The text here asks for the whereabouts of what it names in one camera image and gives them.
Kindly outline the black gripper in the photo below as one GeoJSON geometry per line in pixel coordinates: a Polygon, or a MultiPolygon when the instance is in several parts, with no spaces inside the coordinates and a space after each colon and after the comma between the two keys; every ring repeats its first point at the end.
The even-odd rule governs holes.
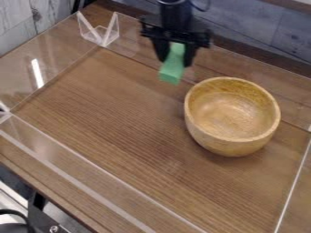
{"type": "Polygon", "coordinates": [[[152,39],[156,57],[164,62],[169,42],[183,43],[183,65],[192,65],[199,47],[209,47],[212,32],[193,16],[191,0],[156,0],[159,12],[139,18],[141,35],[152,39]]]}

